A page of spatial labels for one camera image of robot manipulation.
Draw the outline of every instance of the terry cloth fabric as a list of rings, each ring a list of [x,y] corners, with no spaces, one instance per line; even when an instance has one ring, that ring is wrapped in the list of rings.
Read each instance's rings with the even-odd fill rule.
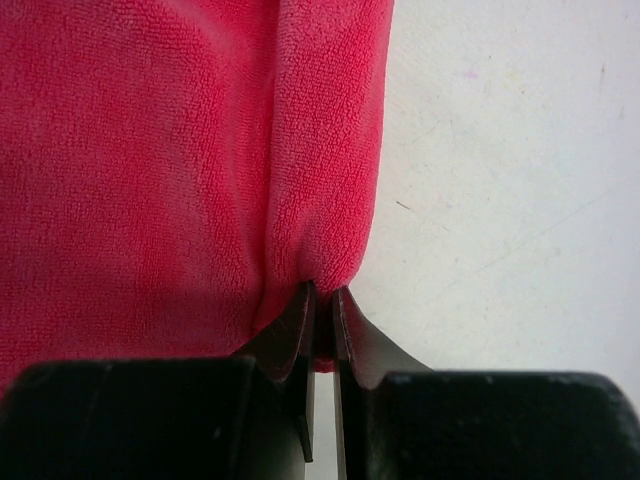
[[[0,392],[53,359],[217,356],[349,282],[389,0],[0,3]]]

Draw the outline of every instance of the red fabric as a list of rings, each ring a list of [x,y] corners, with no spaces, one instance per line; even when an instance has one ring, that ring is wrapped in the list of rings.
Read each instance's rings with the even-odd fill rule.
[[[225,355],[355,274],[388,0],[0,2],[0,391]]]

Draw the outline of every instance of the red towel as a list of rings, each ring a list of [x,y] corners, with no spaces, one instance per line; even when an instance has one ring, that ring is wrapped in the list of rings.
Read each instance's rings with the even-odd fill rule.
[[[370,228],[389,0],[0,3],[0,392],[225,355]]]

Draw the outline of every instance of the red cloth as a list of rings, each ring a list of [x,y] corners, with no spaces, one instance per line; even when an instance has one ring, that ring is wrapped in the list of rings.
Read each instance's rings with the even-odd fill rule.
[[[0,2],[0,392],[225,355],[355,274],[389,0]]]

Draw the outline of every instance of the towel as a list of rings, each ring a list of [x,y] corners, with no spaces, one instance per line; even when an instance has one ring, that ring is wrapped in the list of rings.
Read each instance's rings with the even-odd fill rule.
[[[362,260],[389,0],[0,3],[0,392],[227,355]]]

